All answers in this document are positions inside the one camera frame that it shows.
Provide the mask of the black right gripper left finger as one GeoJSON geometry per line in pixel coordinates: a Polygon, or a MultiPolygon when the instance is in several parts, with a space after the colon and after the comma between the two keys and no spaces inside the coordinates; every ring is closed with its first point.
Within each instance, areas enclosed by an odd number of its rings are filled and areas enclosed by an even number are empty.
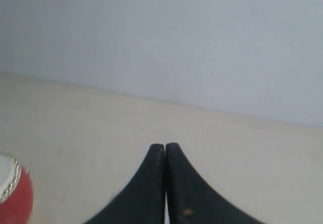
{"type": "Polygon", "coordinates": [[[166,200],[164,170],[165,147],[162,144],[150,145],[130,182],[87,223],[164,223],[166,200]]]}

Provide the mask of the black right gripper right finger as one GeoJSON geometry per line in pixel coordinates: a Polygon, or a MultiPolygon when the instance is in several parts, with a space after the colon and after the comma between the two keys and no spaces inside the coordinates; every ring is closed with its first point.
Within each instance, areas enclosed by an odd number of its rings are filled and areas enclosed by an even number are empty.
{"type": "Polygon", "coordinates": [[[216,192],[195,170],[178,143],[166,145],[170,223],[261,223],[216,192]]]}

